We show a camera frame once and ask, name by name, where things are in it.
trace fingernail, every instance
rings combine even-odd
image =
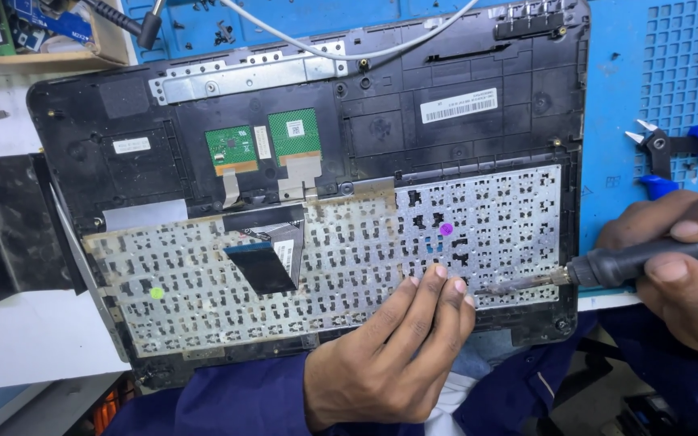
[[[675,237],[689,237],[698,233],[698,223],[695,221],[681,221],[675,224],[669,231]]]
[[[662,282],[677,282],[688,274],[688,265],[685,261],[674,261],[659,265],[652,273]]]
[[[454,287],[457,288],[457,292],[460,294],[464,294],[465,290],[468,288],[468,286],[465,284],[465,281],[462,279],[457,279],[457,282],[454,283]]]

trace cardboard box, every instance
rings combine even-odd
[[[91,30],[95,39],[91,50],[0,56],[0,75],[109,70],[128,65],[126,41],[120,27],[92,13]]]

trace wire cutters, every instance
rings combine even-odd
[[[698,126],[689,128],[686,136],[667,136],[664,130],[654,124],[642,119],[637,122],[651,134],[644,136],[625,133],[651,158],[651,175],[641,177],[640,182],[645,184],[648,196],[654,200],[679,188],[677,182],[673,181],[672,157],[676,153],[698,156]]]

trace sticker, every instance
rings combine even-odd
[[[254,142],[257,144],[257,156],[271,159],[271,147],[268,145],[268,129],[265,126],[254,128]]]
[[[112,146],[115,147],[115,153],[131,153],[132,151],[150,150],[150,140],[146,137],[136,138],[132,140],[116,140]]]
[[[163,288],[151,288],[150,296],[156,300],[160,300],[163,298]]]
[[[286,241],[274,242],[274,252],[282,261],[282,266],[285,267],[287,274],[290,273],[292,268],[292,249],[295,247],[296,242],[292,239],[287,239]]]
[[[422,113],[422,124],[497,109],[497,88],[422,103],[419,107]]]
[[[294,136],[303,136],[305,131],[303,130],[303,120],[296,119],[295,121],[287,122],[287,136],[291,138]]]
[[[454,231],[454,226],[452,226],[451,224],[449,224],[449,223],[441,224],[441,234],[442,235],[448,236],[453,231]]]

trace blue uniform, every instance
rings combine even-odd
[[[551,410],[578,340],[600,322],[627,363],[689,427],[698,430],[698,352],[674,339],[642,305],[582,312],[567,341],[532,347],[497,366],[452,416],[467,436],[511,435]],[[303,410],[305,354],[205,368],[182,389],[142,396],[117,413],[104,436],[310,436]],[[342,423],[320,434],[423,436],[422,424]]]

